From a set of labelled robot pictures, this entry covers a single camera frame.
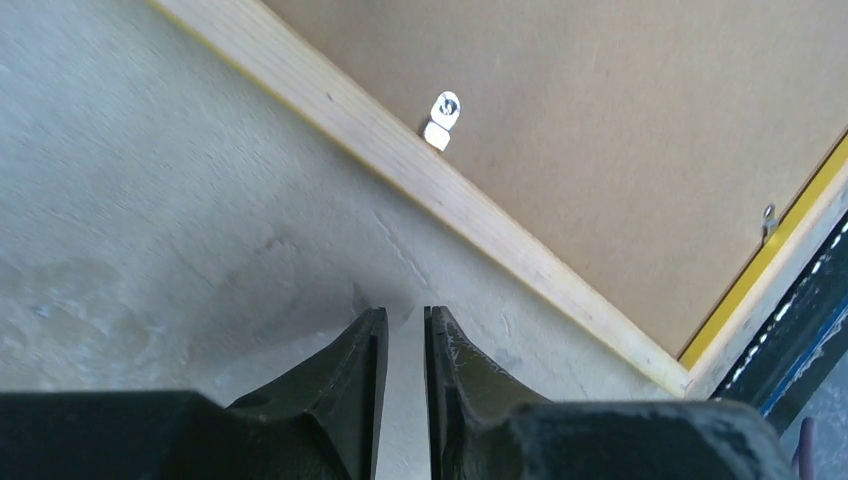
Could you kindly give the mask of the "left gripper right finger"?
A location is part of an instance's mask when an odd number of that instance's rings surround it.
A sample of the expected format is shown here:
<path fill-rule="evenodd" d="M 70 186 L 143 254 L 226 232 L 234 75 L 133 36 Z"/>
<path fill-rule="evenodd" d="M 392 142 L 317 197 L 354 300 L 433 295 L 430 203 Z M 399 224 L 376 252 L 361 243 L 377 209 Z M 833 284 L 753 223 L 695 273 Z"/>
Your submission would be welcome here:
<path fill-rule="evenodd" d="M 424 311 L 435 479 L 791 479 L 774 429 L 730 401 L 555 402 Z"/>

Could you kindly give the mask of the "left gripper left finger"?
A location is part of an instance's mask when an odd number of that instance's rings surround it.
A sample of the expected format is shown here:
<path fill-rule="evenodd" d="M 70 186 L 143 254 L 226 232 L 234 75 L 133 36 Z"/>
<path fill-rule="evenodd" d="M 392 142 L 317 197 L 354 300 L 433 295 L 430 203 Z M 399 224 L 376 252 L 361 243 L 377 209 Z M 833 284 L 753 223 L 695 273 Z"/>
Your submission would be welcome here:
<path fill-rule="evenodd" d="M 360 314 L 277 379 L 220 406 L 188 390 L 5 393 L 5 479 L 371 479 L 388 318 Z"/>

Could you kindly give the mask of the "brown cardboard backing board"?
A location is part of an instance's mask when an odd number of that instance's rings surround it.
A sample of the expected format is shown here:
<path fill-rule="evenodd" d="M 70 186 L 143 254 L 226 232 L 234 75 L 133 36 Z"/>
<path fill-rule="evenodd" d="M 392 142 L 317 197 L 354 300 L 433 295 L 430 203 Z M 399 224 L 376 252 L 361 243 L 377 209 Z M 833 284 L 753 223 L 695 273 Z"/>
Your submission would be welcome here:
<path fill-rule="evenodd" d="M 274 1 L 670 354 L 847 123 L 843 1 Z"/>

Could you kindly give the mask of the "yellow picture frame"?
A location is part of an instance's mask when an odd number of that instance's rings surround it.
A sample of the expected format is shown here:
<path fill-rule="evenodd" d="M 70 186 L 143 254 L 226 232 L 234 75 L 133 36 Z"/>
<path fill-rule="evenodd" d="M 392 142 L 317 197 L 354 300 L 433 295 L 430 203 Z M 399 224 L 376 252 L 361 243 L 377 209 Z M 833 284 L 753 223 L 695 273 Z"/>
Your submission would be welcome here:
<path fill-rule="evenodd" d="M 260 1 L 157 8 L 678 398 L 710 394 L 847 209 L 840 144 L 705 329 L 676 360 Z"/>

